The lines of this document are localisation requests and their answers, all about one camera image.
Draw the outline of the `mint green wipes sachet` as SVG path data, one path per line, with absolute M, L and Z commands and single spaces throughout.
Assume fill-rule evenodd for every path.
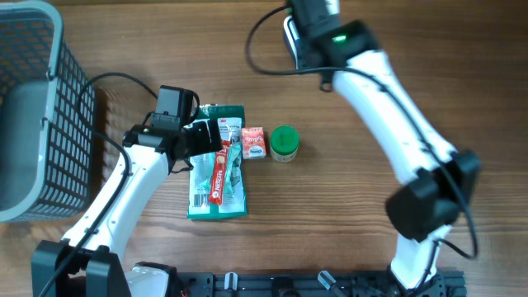
M 233 185 L 231 182 L 231 175 L 234 170 L 235 161 L 238 158 L 238 155 L 240 154 L 240 152 L 241 152 L 241 146 L 239 144 L 232 144 L 230 142 L 229 157 L 228 157 L 227 169 L 226 169 L 225 180 L 224 180 L 223 200 L 227 197 L 227 195 L 233 194 Z M 194 157 L 195 169 L 197 170 L 197 174 L 194 178 L 195 187 L 197 189 L 207 191 L 209 196 L 210 196 L 210 184 L 211 184 L 211 176 L 212 176 L 213 167 L 214 167 L 215 153 L 206 153 L 206 154 Z

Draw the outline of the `pink Kleenex tissue pack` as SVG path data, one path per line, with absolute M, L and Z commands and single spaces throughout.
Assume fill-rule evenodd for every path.
M 266 142 L 262 127 L 242 128 L 243 159 L 259 159 L 266 156 Z

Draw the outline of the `green lid seasoning jar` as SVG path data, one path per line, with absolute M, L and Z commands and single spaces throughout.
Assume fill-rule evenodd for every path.
M 299 134 L 295 128 L 282 125 L 270 137 L 271 156 L 281 163 L 292 161 L 299 149 Z

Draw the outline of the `red Nescafe coffee stick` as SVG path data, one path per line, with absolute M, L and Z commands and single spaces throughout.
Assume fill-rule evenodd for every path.
M 230 142 L 222 141 L 222 149 L 215 153 L 214 167 L 211 176 L 209 202 L 213 205 L 221 205 L 223 201 L 224 180 L 229 157 Z

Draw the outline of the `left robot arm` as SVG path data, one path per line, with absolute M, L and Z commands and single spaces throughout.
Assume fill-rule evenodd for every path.
M 36 296 L 183 296 L 174 266 L 141 262 L 124 271 L 121 258 L 153 193 L 178 161 L 220 150 L 218 125 L 199 121 L 198 95 L 162 86 L 150 125 L 133 126 L 120 158 L 86 214 L 57 242 L 43 241 L 31 259 Z

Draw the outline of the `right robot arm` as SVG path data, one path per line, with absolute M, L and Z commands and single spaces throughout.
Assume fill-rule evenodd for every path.
M 470 214 L 480 161 L 470 151 L 458 152 L 426 120 L 364 22 L 342 23 L 335 1 L 289 4 L 297 69 L 321 73 L 350 102 L 401 185 L 385 203 L 398 232 L 389 268 L 409 295 L 418 295 L 436 274 L 452 224 Z

